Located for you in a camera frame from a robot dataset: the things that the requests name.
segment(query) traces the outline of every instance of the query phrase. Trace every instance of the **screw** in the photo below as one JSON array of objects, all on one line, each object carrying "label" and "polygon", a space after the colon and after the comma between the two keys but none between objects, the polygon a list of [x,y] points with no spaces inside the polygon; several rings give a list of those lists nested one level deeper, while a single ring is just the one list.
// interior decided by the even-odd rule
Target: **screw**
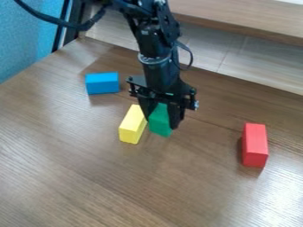
[{"label": "screw", "polygon": [[191,94],[191,95],[196,94],[196,90],[195,90],[194,88],[191,88],[191,89],[190,89],[190,94]]},{"label": "screw", "polygon": [[195,110],[198,110],[198,108],[200,107],[200,104],[199,104],[199,102],[198,101],[195,101]]}]

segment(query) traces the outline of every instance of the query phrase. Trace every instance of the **wood grain surface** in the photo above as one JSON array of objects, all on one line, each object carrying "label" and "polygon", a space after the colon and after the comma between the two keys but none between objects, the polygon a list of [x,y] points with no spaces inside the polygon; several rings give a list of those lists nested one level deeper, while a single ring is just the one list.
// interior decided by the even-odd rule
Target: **wood grain surface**
[{"label": "wood grain surface", "polygon": [[[119,71],[121,93],[83,76]],[[123,144],[136,53],[77,40],[0,85],[0,226],[302,226],[303,97],[193,68],[200,109],[170,138]],[[240,164],[246,121],[268,126],[263,169]]]}]

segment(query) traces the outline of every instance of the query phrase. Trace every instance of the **black wire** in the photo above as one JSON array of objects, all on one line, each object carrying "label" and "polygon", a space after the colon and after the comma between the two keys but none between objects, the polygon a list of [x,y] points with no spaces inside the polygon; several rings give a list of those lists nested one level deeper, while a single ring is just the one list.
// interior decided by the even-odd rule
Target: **black wire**
[{"label": "black wire", "polygon": [[76,30],[79,30],[79,31],[88,31],[91,27],[93,27],[93,25],[96,22],[98,22],[100,19],[102,19],[102,17],[105,15],[105,8],[107,6],[109,6],[109,4],[103,5],[101,7],[101,9],[96,13],[96,15],[94,17],[92,17],[90,20],[86,21],[85,23],[75,24],[75,23],[70,23],[70,22],[67,22],[65,20],[55,18],[55,17],[52,17],[50,15],[41,13],[41,12],[33,9],[32,7],[30,7],[28,4],[25,4],[21,0],[13,0],[13,1],[15,1],[15,3],[18,4],[19,6],[21,6],[25,11],[27,11],[28,13],[30,13],[34,17],[37,17],[40,20],[44,20],[44,21],[47,21],[47,22],[50,22],[52,24],[59,25],[59,26],[62,26],[62,27],[68,27],[68,28],[71,28],[71,29],[76,29]]},{"label": "black wire", "polygon": [[183,68],[183,67],[180,67],[180,66],[175,62],[174,58],[172,58],[173,63],[174,63],[175,66],[178,67],[180,70],[183,70],[183,71],[189,70],[189,69],[191,68],[192,63],[193,63],[193,60],[194,60],[193,53],[192,53],[192,51],[190,50],[189,47],[187,47],[186,45],[184,45],[183,43],[181,43],[181,42],[179,42],[179,41],[176,41],[176,42],[175,42],[175,48],[178,48],[178,47],[184,49],[185,51],[187,51],[187,52],[190,54],[190,63],[189,63],[189,65],[187,65],[185,68]]}]

